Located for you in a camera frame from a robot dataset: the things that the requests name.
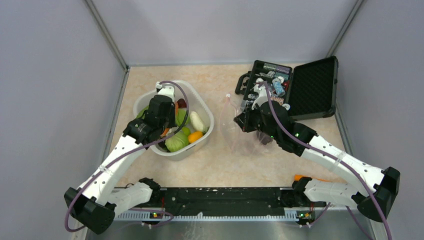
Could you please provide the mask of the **clear zip top bag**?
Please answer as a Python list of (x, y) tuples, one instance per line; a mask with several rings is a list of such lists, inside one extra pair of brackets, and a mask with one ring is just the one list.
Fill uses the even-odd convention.
[(234, 117), (243, 112), (242, 100), (239, 95), (227, 93), (224, 97), (224, 105), (219, 114), (218, 129), (225, 140), (230, 153), (234, 156), (262, 156), (269, 155), (273, 149), (273, 143), (260, 144), (256, 132), (242, 132), (234, 122)]

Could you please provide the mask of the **white plastic basket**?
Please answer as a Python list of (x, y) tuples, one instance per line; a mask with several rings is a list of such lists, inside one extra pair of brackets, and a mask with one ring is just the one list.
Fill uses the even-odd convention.
[[(185, 92), (187, 98), (188, 98), (188, 104), (189, 109), (191, 111), (195, 111), (203, 123), (208, 127), (205, 134), (195, 141), (194, 143), (189, 144), (188, 146), (182, 148), (179, 151), (176, 152), (166, 152), (161, 148), (159, 145), (153, 145), (149, 149), (151, 149), (155, 154), (159, 156), (163, 156), (171, 161), (181, 161), (193, 153), (197, 152), (199, 149), (204, 147), (210, 140), (210, 134), (212, 133), (214, 126), (215, 126), (215, 119), (213, 116), (213, 113), (207, 106), (206, 102), (202, 99), (201, 95), (198, 93), (197, 89), (194, 88), (189, 82), (184, 80), (172, 80), (172, 82), (177, 83)], [(172, 87), (175, 88), (174, 94), (175, 99), (181, 99), (184, 98), (181, 91), (172, 85)], [(144, 109), (150, 102), (150, 99), (153, 98), (153, 96), (156, 95), (156, 90), (153, 89), (151, 91), (148, 91), (147, 93), (144, 93), (140, 95), (134, 105), (133, 105), (133, 116), (136, 117), (142, 109)]]

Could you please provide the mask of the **dark purple round fruit toy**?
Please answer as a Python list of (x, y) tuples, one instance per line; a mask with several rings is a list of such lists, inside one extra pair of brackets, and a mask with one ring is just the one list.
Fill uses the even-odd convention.
[(273, 138), (268, 136), (267, 134), (257, 131), (256, 132), (256, 137), (258, 139), (258, 141), (260, 142), (260, 144), (266, 146), (268, 144), (270, 144), (273, 141)]

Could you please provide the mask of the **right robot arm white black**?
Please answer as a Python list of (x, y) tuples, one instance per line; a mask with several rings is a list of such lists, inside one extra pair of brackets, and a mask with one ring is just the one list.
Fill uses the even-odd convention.
[(297, 205), (334, 203), (355, 207), (373, 221), (387, 221), (399, 193), (397, 169), (369, 165), (335, 147), (312, 128), (291, 120), (288, 111), (275, 101), (247, 107), (233, 121), (243, 132), (265, 134), (282, 150), (315, 162), (345, 180), (345, 183), (311, 177), (295, 180), (293, 200)]

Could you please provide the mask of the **orange object behind right arm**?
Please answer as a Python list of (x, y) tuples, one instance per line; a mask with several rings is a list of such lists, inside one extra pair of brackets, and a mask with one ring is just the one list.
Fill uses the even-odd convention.
[(302, 180), (302, 179), (309, 179), (310, 177), (308, 177), (308, 176), (304, 176), (304, 175), (301, 175), (301, 174), (295, 174), (294, 175), (294, 178), (293, 178), (293, 180), (294, 181), (300, 181), (300, 180)]

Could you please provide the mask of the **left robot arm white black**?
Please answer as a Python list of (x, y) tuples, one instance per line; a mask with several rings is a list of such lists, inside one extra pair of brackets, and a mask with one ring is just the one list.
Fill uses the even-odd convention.
[(143, 115), (130, 121), (118, 143), (93, 175), (77, 189), (64, 194), (68, 207), (65, 228), (73, 217), (96, 234), (101, 234), (121, 213), (145, 203), (154, 207), (160, 202), (160, 185), (144, 177), (132, 186), (114, 192), (118, 181), (148, 147), (161, 141), (161, 134), (175, 126), (175, 103), (171, 96), (156, 94)]

